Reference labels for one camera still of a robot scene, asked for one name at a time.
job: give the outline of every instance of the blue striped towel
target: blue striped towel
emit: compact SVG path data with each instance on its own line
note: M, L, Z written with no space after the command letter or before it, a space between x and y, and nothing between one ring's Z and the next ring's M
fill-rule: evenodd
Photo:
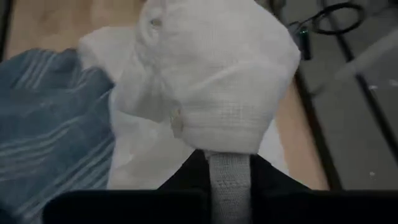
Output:
M112 87L101 69L82 70L72 49L32 49L0 64L3 209L20 222L40 223L55 196L106 187Z

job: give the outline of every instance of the white cloth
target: white cloth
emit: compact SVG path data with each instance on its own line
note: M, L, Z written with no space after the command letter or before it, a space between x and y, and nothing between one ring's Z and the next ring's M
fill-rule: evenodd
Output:
M270 124L300 53L254 1L148 0L135 28L97 30L78 50L85 67L102 66L116 82L108 187L156 189L194 148L255 154L261 145L287 172ZM176 111L182 140L170 127Z

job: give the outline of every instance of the gray floor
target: gray floor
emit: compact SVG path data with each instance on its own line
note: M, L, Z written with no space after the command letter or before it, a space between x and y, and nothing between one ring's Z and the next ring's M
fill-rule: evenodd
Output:
M329 1L330 4L344 1ZM384 9L384 2L355 1L366 7L368 17L356 30L345 34L355 56L398 28L398 10ZM320 8L316 0L287 0L285 22L302 21ZM356 14L335 13L341 27L352 24ZM313 59L300 69L311 90L327 82L346 62L333 36L310 33ZM385 55L364 72L396 136L398 136L398 50ZM329 85L313 100L328 147L345 189L398 189L398 165L388 148L353 77Z

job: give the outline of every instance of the striped fabric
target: striped fabric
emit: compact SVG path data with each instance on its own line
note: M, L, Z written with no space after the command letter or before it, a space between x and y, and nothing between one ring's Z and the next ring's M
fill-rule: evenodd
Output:
M28 50L0 64L0 206L40 223L55 196L106 187L112 87L101 69L82 71L72 49Z

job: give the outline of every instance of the white fabric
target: white fabric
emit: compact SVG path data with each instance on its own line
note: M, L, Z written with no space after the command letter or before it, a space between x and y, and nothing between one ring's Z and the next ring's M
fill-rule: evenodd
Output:
M255 154L261 147L287 172L270 124L300 54L255 2L149 0L135 28L97 30L78 50L85 67L102 66L116 82L108 187L156 189L193 148ZM182 140L170 127L176 110Z

